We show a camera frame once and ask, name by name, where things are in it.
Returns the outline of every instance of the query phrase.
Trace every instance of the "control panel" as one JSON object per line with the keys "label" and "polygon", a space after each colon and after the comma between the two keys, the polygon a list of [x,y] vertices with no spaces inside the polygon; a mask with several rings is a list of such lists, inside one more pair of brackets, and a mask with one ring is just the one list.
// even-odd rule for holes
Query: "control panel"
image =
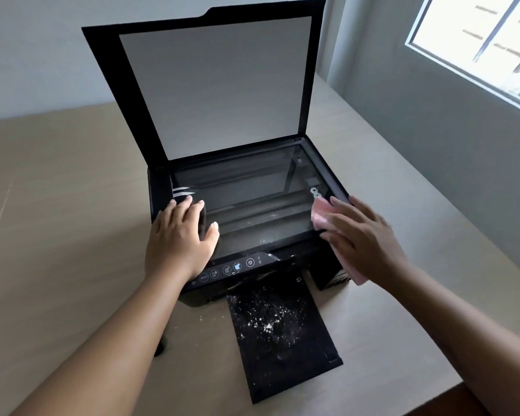
{"label": "control panel", "polygon": [[195,288],[216,280],[234,276],[237,273],[244,273],[253,268],[258,268],[266,264],[275,263],[278,258],[265,252],[256,252],[249,256],[229,261],[220,265],[213,265],[205,268],[197,278],[187,283],[187,288]]}

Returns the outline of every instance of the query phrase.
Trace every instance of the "person's left hand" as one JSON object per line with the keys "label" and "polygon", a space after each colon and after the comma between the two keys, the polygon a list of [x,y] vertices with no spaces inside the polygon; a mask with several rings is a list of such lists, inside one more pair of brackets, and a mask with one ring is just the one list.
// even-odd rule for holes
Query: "person's left hand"
{"label": "person's left hand", "polygon": [[154,220],[146,246],[145,277],[180,277],[186,283],[208,263],[220,237],[218,224],[212,223],[200,241],[198,217],[204,202],[191,203],[191,196],[178,205],[171,200]]}

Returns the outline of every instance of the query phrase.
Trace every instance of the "hand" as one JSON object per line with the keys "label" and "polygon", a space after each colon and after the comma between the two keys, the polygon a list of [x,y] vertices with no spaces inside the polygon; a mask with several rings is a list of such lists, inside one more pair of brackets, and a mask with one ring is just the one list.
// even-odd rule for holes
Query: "hand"
{"label": "hand", "polygon": [[191,202],[191,196],[178,205],[171,200],[166,210],[158,213],[146,245],[145,277],[169,274],[181,277],[186,283],[198,276],[208,263],[220,237],[218,224],[210,225],[201,242],[198,217],[204,202],[201,200],[192,206]]}
{"label": "hand", "polygon": [[320,237],[365,277],[383,287],[408,259],[385,219],[359,199],[351,196],[349,200],[351,204],[331,197],[337,213],[325,218],[339,233],[327,231]]}

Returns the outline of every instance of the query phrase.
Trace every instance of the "cleaning cloth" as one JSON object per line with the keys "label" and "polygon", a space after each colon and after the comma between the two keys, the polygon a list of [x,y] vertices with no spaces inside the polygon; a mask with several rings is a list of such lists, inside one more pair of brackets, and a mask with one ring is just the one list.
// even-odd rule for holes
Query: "cleaning cloth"
{"label": "cleaning cloth", "polygon": [[[336,213],[333,205],[323,197],[315,198],[311,211],[311,219],[312,224],[314,225],[314,229],[317,231],[325,229],[327,231],[334,231],[339,233],[337,228],[329,223],[324,217],[327,213]],[[354,268],[352,263],[349,263],[345,257],[343,257],[343,255],[341,255],[340,252],[333,247],[333,245],[331,245],[331,248],[343,266],[343,270],[347,272],[352,281],[354,281],[354,283],[356,283],[358,286],[366,283],[367,279],[362,274],[360,274],[356,268]]]}

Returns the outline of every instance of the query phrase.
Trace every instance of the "paper tray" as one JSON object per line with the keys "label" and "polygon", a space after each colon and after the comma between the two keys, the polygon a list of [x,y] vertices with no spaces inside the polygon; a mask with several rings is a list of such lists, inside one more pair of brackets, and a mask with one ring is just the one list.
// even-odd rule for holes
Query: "paper tray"
{"label": "paper tray", "polygon": [[229,292],[252,403],[343,364],[297,269]]}

